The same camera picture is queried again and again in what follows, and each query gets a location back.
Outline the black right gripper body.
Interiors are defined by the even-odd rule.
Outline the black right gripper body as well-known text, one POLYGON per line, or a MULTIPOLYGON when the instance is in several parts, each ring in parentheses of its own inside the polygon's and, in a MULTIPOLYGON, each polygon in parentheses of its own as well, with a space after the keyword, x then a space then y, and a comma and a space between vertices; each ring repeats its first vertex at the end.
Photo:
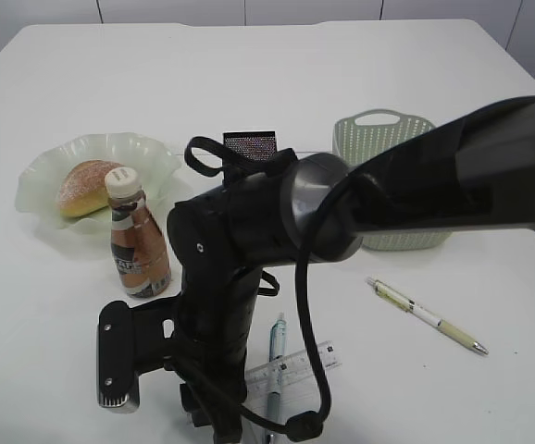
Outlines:
POLYGON ((135 374, 174 372, 193 424, 210 426, 215 443, 239 443, 249 304, 241 310, 191 308, 178 295, 132 307, 131 322, 135 374))

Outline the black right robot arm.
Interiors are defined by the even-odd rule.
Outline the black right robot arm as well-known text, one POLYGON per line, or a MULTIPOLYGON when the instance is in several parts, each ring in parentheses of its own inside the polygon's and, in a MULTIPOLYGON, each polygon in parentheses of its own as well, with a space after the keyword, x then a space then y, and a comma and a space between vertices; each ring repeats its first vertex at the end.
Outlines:
POLYGON ((235 177, 169 212, 170 245, 183 268, 180 293, 131 308, 120 377, 101 396, 139 403, 139 376, 166 368, 182 379, 186 406, 236 442, 241 421, 294 441, 318 437, 330 414, 330 386, 308 307, 312 263, 352 256, 364 235, 434 230, 535 231, 535 96, 507 99, 347 166, 333 154, 292 150, 259 162, 206 137, 190 140, 222 158, 235 177), (267 268, 293 265, 299 323, 317 381, 317 411, 284 424, 243 406, 246 342, 267 268))

